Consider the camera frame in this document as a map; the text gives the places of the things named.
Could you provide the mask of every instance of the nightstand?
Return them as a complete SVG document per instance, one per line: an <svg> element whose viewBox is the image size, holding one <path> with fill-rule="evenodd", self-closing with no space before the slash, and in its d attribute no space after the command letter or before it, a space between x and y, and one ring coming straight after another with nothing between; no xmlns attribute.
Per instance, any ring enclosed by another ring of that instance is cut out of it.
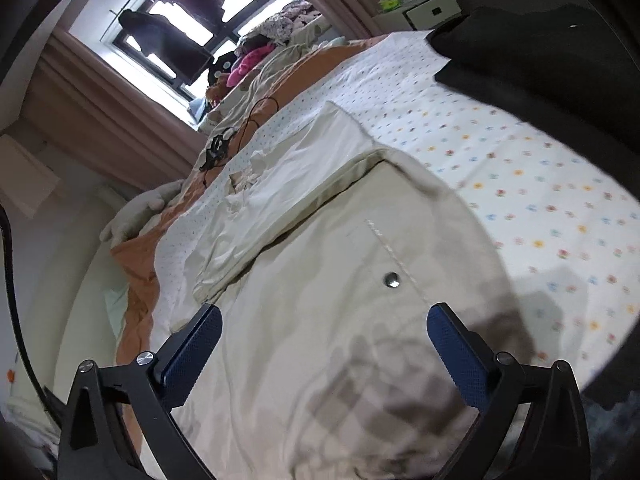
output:
<svg viewBox="0 0 640 480"><path fill-rule="evenodd" d="M456 0L415 0L373 17L383 33L431 30L462 13Z"/></svg>

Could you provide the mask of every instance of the white plush toy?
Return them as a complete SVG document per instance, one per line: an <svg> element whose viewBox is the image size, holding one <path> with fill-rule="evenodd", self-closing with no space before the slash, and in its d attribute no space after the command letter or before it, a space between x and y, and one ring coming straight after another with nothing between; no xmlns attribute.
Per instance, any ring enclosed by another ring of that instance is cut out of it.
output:
<svg viewBox="0 0 640 480"><path fill-rule="evenodd" d="M139 194L109 222L100 233L100 241L111 240L111 247L135 238L153 215L162 211L165 204L182 189L183 180L163 184L151 191Z"/></svg>

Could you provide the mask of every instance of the windowsill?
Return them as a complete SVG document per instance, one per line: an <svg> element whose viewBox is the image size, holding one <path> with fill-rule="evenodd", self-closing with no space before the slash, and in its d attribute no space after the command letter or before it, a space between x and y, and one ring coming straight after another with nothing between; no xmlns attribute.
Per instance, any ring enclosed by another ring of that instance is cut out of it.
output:
<svg viewBox="0 0 640 480"><path fill-rule="evenodd" d="M110 44L99 43L90 45L89 48L143 94L167 108L192 128L196 127L193 117L187 111L187 105L189 104L187 100L147 72L129 56L126 56Z"/></svg>

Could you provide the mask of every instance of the pink plush toy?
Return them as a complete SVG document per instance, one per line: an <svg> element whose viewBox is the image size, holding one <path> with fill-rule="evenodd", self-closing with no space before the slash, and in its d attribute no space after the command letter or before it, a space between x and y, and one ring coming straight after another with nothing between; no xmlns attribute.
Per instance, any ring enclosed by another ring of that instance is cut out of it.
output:
<svg viewBox="0 0 640 480"><path fill-rule="evenodd" d="M246 56L242 58L240 65L233 70L229 79L226 80L226 86L229 88L233 88L239 82L242 81L242 78L246 76L251 69L260 63L268 54L274 51L276 46L273 43L268 43L265 46L260 48L256 48L249 52Z"/></svg>

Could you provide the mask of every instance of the blue gripper pad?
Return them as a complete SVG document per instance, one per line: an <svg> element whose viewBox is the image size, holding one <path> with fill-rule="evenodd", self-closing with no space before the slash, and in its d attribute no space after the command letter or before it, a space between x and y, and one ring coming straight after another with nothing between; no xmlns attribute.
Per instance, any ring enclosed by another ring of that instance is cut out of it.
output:
<svg viewBox="0 0 640 480"><path fill-rule="evenodd" d="M465 403L483 413L491 399L488 379L492 361L486 360L487 349L493 355L491 349L464 326L446 303L437 303L429 310L427 334ZM480 343L485 348L474 349Z"/></svg>
<svg viewBox="0 0 640 480"><path fill-rule="evenodd" d="M170 410L182 406L222 335L222 314L213 309L193 328L162 373L162 403Z"/></svg>

